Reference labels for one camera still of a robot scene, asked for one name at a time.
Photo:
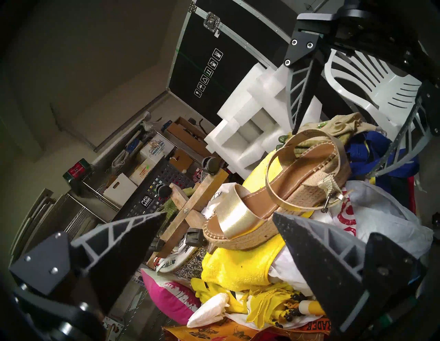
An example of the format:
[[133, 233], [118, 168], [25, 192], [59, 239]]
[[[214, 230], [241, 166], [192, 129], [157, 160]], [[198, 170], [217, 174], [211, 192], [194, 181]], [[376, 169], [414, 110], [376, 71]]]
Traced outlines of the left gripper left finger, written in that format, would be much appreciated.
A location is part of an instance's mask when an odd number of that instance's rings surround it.
[[17, 283], [14, 295], [25, 291], [68, 305], [86, 303], [110, 311], [146, 257], [165, 212], [121, 219], [97, 226], [69, 241], [55, 232], [10, 266]]

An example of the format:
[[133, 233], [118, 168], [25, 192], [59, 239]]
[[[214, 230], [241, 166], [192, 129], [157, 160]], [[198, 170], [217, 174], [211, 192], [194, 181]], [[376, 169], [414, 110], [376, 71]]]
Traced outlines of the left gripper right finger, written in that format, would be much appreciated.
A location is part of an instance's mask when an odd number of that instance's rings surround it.
[[384, 234], [372, 232], [365, 243], [280, 212], [273, 223], [329, 318], [330, 336], [381, 336], [417, 304], [426, 266]]

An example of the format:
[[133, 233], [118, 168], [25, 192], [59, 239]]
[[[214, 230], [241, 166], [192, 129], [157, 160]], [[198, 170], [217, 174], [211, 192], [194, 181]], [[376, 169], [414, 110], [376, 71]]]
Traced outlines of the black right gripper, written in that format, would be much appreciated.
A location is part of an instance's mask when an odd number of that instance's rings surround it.
[[319, 35], [332, 49], [367, 54], [422, 81], [408, 117], [370, 177], [409, 163], [439, 136], [439, 88], [433, 84], [439, 83], [439, 1], [344, 1], [334, 14], [298, 15], [298, 31], [284, 61], [292, 134], [299, 130], [324, 68]]

